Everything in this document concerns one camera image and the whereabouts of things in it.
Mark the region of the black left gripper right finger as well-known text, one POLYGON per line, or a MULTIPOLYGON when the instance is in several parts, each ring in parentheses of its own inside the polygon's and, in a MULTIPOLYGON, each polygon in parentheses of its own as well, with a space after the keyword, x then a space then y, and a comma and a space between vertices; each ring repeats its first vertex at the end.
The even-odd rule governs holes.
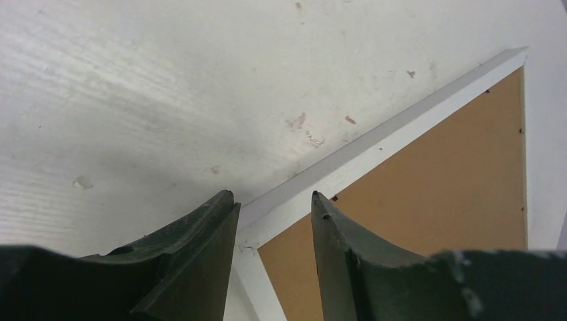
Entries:
POLYGON ((325 320, 565 320, 566 252, 421 256, 345 216, 318 191, 311 222, 325 320))

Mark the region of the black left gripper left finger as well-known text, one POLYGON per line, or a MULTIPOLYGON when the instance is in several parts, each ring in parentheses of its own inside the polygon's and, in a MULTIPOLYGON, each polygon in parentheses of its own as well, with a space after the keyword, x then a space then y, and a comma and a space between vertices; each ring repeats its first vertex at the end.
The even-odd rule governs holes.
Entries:
POLYGON ((2 320, 222 320, 241 205, 228 190, 106 255, 1 247, 2 320))

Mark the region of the white picture frame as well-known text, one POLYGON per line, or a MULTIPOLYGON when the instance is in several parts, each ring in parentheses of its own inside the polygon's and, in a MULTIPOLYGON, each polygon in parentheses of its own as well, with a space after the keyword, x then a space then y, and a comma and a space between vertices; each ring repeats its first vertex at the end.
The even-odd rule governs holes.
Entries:
POLYGON ((322 319, 314 191, 415 253, 527 248, 527 58, 497 54, 244 206, 231 276, 243 319, 322 319))

